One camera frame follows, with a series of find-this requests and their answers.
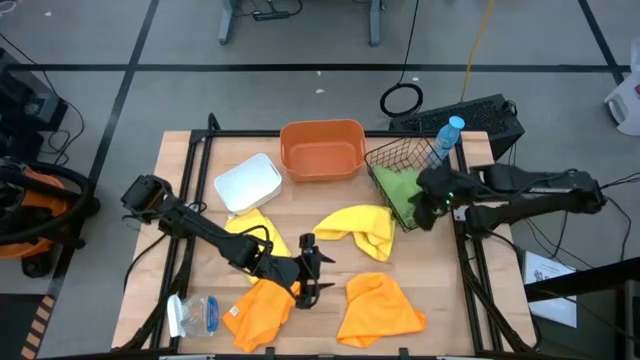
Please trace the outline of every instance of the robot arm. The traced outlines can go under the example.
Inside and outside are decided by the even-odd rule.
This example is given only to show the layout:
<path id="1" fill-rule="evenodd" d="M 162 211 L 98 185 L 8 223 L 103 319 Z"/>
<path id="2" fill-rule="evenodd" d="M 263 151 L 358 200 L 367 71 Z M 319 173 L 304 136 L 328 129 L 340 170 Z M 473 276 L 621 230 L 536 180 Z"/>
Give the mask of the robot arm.
<path id="1" fill-rule="evenodd" d="M 148 224 L 158 219 L 158 228 L 172 237 L 198 236 L 218 248 L 220 255 L 232 267 L 282 286 L 296 299 L 298 308 L 311 308 L 318 301 L 320 290 L 333 285 L 318 283 L 320 263 L 334 261 L 322 255 L 314 246 L 313 234 L 300 237 L 300 256 L 289 258 L 271 255 L 273 243 L 269 241 L 269 233 L 264 226 L 231 234 L 185 205 L 173 195 L 167 181 L 152 175 L 139 176 L 121 201 L 132 216 L 141 222 Z M 263 229 L 267 240 L 248 234 L 255 229 Z M 296 281 L 300 282 L 298 296 L 291 291 Z"/>
<path id="2" fill-rule="evenodd" d="M 598 182 L 577 170 L 534 173 L 496 164 L 463 174 L 441 166 L 425 169 L 418 185 L 424 191 L 412 199 L 417 205 L 414 218 L 426 230 L 437 217 L 463 205 L 469 205 L 465 210 L 467 230 L 482 233 L 502 223 L 555 211 L 595 214 L 606 204 Z M 499 207 L 474 205 L 476 201 L 505 200 L 509 203 Z"/>

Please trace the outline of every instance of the wooden table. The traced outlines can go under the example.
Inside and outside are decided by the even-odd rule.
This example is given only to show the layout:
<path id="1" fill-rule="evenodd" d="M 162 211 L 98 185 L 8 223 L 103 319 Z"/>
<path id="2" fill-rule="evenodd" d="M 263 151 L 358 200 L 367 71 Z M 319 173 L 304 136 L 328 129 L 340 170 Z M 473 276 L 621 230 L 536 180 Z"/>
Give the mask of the wooden table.
<path id="1" fill-rule="evenodd" d="M 156 164 L 155 175 L 168 180 L 175 194 L 179 191 L 188 139 L 189 132 L 166 132 Z M 367 138 L 367 148 L 374 149 L 391 140 Z M 486 133 L 463 133 L 463 144 L 469 166 L 493 163 Z M 292 182 L 280 162 L 279 138 L 215 138 L 212 151 L 204 192 L 208 209 L 204 215 L 223 225 L 228 211 L 213 188 L 213 179 L 255 153 L 266 153 L 283 174 L 284 180 L 281 194 L 263 205 L 260 211 L 271 219 L 293 254 L 298 252 L 299 235 L 311 232 L 316 224 L 334 211 L 353 205 L 382 204 L 382 198 L 364 167 L 351 180 L 304 184 Z M 190 196 L 195 191 L 199 159 L 200 155 L 197 155 Z M 511 237 L 506 225 L 500 226 L 496 232 Z M 143 226 L 135 255 L 160 235 L 155 224 Z M 168 240 L 164 241 L 150 251 L 131 273 L 113 346 L 130 339 L 157 302 L 168 243 Z M 324 254 L 336 260 L 336 264 L 323 264 L 321 281 L 334 282 L 336 285 L 323 290 L 320 301 L 313 309 L 292 310 L 276 340 L 268 345 L 274 346 L 276 353 L 397 355 L 398 348 L 406 347 L 412 355 L 473 354 L 450 216 L 440 218 L 429 232 L 414 230 L 404 233 L 398 228 L 391 257 L 386 263 L 377 262 L 360 251 L 351 235 L 340 241 L 318 241 L 318 245 Z M 516 255 L 497 239 L 485 240 L 484 249 L 496 305 L 523 340 L 533 345 L 535 333 Z M 385 272 L 391 275 L 411 304 L 425 313 L 427 329 L 418 334 L 382 338 L 367 349 L 338 344 L 335 337 L 346 310 L 344 286 L 349 279 L 362 272 Z M 197 240 L 190 293 L 213 295 L 218 299 L 221 311 L 227 311 L 248 289 L 249 282 L 244 274 L 231 268 L 216 248 L 201 239 Z M 484 346 L 491 348 L 486 315 L 481 305 L 478 305 L 478 314 Z M 166 326 L 163 344 L 168 344 Z M 223 324 L 211 338 L 183 339 L 179 351 L 242 353 L 242 350 L 233 347 L 233 336 Z M 255 353 L 264 353 L 264 347 L 259 347 Z"/>

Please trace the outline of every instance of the wire basket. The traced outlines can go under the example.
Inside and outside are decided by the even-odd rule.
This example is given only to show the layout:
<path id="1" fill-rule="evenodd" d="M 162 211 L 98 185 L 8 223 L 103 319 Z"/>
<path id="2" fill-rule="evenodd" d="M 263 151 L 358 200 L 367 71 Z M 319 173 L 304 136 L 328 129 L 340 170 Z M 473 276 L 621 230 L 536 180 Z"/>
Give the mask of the wire basket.
<path id="1" fill-rule="evenodd" d="M 417 228 L 418 225 L 415 222 L 407 221 L 401 216 L 398 207 L 391 201 L 387 190 L 381 185 L 373 168 L 380 166 L 395 173 L 402 173 L 407 169 L 415 169 L 419 173 L 436 161 L 440 164 L 442 160 L 440 160 L 436 152 L 433 151 L 429 140 L 424 137 L 401 138 L 369 151 L 364 159 L 367 164 L 369 176 L 371 176 L 385 202 L 393 211 L 393 215 L 402 227 L 402 230 L 408 232 Z"/>

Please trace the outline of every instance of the plastic bottle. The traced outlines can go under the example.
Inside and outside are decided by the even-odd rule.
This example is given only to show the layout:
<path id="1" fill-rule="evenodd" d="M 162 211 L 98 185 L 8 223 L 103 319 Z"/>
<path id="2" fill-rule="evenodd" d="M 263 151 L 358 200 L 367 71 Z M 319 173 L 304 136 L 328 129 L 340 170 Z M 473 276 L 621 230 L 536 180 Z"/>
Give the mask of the plastic bottle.
<path id="1" fill-rule="evenodd" d="M 220 322 L 218 301 L 213 296 L 194 294 L 182 302 L 178 295 L 171 295 L 167 301 L 167 318 L 171 337 L 209 337 Z"/>
<path id="2" fill-rule="evenodd" d="M 436 141 L 431 145 L 433 150 L 427 155 L 430 168 L 437 168 L 449 156 L 449 150 L 458 142 L 460 130 L 464 128 L 464 120 L 459 116 L 449 118 L 449 124 L 438 131 Z"/>

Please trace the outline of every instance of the yellow towel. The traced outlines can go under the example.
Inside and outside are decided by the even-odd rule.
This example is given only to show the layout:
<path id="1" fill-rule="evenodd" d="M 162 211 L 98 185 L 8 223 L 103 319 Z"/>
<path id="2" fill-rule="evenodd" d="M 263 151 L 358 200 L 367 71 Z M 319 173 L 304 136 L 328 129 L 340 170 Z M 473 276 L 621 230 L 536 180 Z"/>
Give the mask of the yellow towel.
<path id="1" fill-rule="evenodd" d="M 278 230 L 276 230 L 269 218 L 264 217 L 258 209 L 253 209 L 244 215 L 232 217 L 227 221 L 224 229 L 230 233 L 239 233 L 256 225 L 264 225 L 269 230 L 269 240 L 273 243 L 272 255 L 291 256 L 291 252 L 289 251 L 289 248 L 287 248 L 287 244 L 282 240 L 282 237 L 280 237 Z M 259 239 L 266 240 L 264 229 L 255 229 L 249 234 Z M 255 284 L 258 282 L 258 278 L 249 276 L 249 281 L 252 284 Z"/>
<path id="2" fill-rule="evenodd" d="M 358 205 L 327 216 L 313 229 L 313 233 L 320 240 L 340 240 L 351 232 L 362 251 L 378 261 L 387 261 L 391 255 L 395 228 L 390 208 Z"/>
<path id="3" fill-rule="evenodd" d="M 359 274 L 347 283 L 347 312 L 339 343 L 369 347 L 382 336 L 420 332 L 427 318 L 414 310 L 400 286 L 386 274 Z"/>
<path id="4" fill-rule="evenodd" d="M 291 291 L 298 294 L 299 283 Z M 289 318 L 295 300 L 287 290 L 269 280 L 260 280 L 229 311 L 222 322 L 233 333 L 233 346 L 252 352 L 275 339 L 280 325 Z"/>

